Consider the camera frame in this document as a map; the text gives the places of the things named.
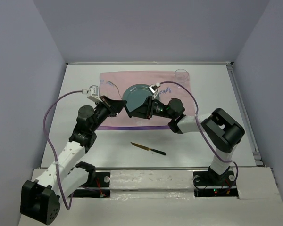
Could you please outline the teal ceramic plate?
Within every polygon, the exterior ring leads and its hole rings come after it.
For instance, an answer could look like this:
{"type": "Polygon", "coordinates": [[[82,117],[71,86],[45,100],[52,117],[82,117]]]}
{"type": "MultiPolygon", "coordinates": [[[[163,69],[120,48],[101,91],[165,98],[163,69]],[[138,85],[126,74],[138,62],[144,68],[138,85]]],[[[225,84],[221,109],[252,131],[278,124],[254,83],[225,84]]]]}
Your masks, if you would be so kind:
{"type": "Polygon", "coordinates": [[[135,84],[123,93],[122,99],[127,101],[126,107],[129,112],[140,107],[148,96],[152,96],[147,84],[135,84]]]}

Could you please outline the gold knife black handle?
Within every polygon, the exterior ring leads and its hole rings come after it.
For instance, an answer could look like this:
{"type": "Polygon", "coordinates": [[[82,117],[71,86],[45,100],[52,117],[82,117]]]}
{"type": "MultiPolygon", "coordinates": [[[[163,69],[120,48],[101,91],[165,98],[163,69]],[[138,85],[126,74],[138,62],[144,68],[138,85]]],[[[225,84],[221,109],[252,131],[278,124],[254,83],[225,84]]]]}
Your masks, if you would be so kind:
{"type": "Polygon", "coordinates": [[[160,155],[166,155],[166,153],[163,152],[163,151],[159,151],[159,150],[156,150],[156,149],[153,149],[153,148],[149,148],[149,147],[146,147],[146,146],[134,143],[134,142],[131,142],[131,144],[133,146],[138,147],[138,148],[143,149],[143,150],[152,151],[152,152],[158,153],[160,155]]]}

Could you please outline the pink cloth placemat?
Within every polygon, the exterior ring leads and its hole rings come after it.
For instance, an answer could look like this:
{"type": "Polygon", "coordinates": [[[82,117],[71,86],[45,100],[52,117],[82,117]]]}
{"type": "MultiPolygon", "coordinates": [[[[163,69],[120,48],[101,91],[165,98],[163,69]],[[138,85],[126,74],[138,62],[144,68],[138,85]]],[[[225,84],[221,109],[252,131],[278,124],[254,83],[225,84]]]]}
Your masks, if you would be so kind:
{"type": "Polygon", "coordinates": [[[118,116],[107,118],[100,129],[168,129],[170,121],[195,115],[190,94],[190,75],[185,69],[102,72],[100,95],[127,104],[118,116]]]}

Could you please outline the clear drinking glass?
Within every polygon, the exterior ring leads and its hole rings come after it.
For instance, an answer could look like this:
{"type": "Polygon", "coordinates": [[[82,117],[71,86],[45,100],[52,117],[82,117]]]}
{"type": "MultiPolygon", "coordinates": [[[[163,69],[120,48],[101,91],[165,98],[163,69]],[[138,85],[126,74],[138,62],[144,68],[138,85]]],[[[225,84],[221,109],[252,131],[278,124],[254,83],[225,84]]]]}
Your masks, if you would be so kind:
{"type": "Polygon", "coordinates": [[[185,83],[189,78],[189,73],[185,69],[177,69],[174,72],[174,75],[175,75],[175,80],[178,83],[185,83]]]}

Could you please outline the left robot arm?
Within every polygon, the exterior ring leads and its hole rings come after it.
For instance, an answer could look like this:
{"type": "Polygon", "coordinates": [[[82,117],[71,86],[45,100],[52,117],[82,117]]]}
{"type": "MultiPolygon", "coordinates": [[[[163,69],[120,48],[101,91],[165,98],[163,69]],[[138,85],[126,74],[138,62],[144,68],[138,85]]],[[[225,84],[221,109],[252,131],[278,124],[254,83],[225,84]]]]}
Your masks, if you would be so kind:
{"type": "Polygon", "coordinates": [[[100,96],[95,107],[79,108],[76,125],[60,154],[53,151],[54,161],[34,181],[27,180],[21,188],[20,213],[50,225],[61,205],[71,207],[73,192],[81,185],[90,186],[95,180],[95,167],[81,161],[93,146],[95,131],[108,118],[116,117],[127,104],[100,96]]]}

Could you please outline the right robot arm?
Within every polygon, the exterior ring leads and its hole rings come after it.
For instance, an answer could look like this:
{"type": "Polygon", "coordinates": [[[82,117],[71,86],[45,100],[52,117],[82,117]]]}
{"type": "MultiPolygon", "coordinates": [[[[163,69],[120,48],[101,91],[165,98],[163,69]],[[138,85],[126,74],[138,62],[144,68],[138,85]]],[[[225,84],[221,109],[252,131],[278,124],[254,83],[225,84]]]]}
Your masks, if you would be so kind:
{"type": "Polygon", "coordinates": [[[226,179],[226,174],[232,163],[234,149],[245,134],[244,128],[225,110],[217,108],[211,114],[188,116],[180,99],[172,98],[167,105],[147,97],[145,101],[129,111],[130,118],[150,119],[152,116],[168,118],[168,127],[175,134],[200,132],[209,147],[213,147],[213,161],[208,168],[205,180],[211,185],[218,185],[226,179]]]}

